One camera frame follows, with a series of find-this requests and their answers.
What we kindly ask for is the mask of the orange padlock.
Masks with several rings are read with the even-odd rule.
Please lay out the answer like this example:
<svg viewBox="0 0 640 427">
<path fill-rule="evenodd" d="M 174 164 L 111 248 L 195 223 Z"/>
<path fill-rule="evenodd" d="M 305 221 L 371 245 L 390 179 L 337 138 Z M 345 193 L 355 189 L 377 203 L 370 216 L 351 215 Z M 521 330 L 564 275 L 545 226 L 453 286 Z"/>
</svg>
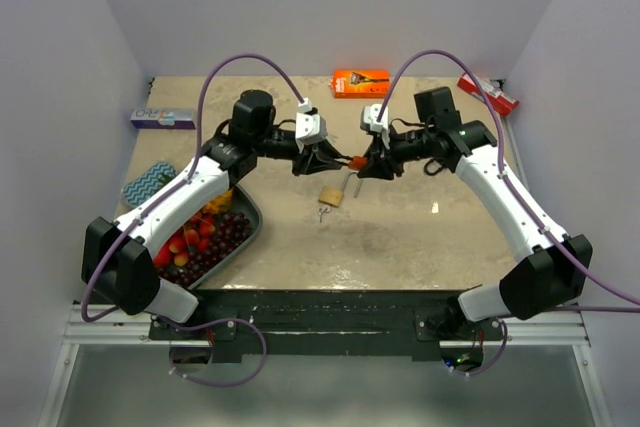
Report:
<svg viewBox="0 0 640 427">
<path fill-rule="evenodd" d="M 348 168 L 355 171 L 362 170 L 368 162 L 368 159 L 363 156 L 354 156 L 348 163 Z"/>
</svg>

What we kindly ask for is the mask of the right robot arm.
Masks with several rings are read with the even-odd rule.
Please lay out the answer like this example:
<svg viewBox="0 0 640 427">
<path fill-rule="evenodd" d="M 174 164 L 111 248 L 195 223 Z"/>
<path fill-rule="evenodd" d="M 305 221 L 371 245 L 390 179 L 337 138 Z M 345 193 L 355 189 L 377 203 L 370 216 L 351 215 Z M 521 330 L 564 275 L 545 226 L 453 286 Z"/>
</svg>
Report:
<svg viewBox="0 0 640 427">
<path fill-rule="evenodd" d="M 499 143 L 480 121 L 463 122 L 447 87 L 414 97 L 417 129 L 399 133 L 381 105 L 364 107 L 360 127 L 371 135 L 361 178 L 394 180 L 409 161 L 427 159 L 455 173 L 480 199 L 501 230 L 516 265 L 499 282 L 461 293 L 445 315 L 448 333 L 469 339 L 481 320 L 511 315 L 527 320 L 577 299 L 586 276 L 572 263 L 589 265 L 593 248 L 570 236 L 535 202 L 508 164 L 498 162 Z"/>
</svg>

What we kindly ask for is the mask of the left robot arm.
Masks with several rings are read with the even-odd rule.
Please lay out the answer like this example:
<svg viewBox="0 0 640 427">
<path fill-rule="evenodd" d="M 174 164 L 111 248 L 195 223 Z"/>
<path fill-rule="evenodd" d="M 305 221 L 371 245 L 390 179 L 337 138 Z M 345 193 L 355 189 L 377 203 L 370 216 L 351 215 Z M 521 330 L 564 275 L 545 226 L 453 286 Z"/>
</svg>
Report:
<svg viewBox="0 0 640 427">
<path fill-rule="evenodd" d="M 86 309 L 98 293 L 129 315 L 147 312 L 171 320 L 185 339 L 200 337 L 207 315 L 187 288 L 160 276 L 153 260 L 161 248 L 200 208 L 234 187 L 259 158 L 291 162 L 294 175 L 339 170 L 348 157 L 333 147 L 325 119 L 308 100 L 298 107 L 292 130 L 275 124 L 272 96 L 243 92 L 230 119 L 199 146 L 184 171 L 146 202 L 114 221 L 96 218 L 84 240 L 82 280 Z"/>
</svg>

